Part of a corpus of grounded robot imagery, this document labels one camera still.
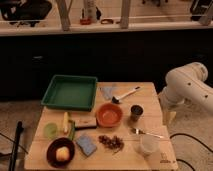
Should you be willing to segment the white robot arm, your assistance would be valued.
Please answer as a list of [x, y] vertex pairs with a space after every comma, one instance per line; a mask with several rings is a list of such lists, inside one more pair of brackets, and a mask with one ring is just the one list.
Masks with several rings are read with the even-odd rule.
[[200, 62], [174, 68], [166, 74], [166, 86], [158, 94], [164, 125], [171, 123], [176, 116], [174, 108], [182, 105], [185, 100], [213, 114], [213, 88], [205, 84], [207, 78], [208, 70]]

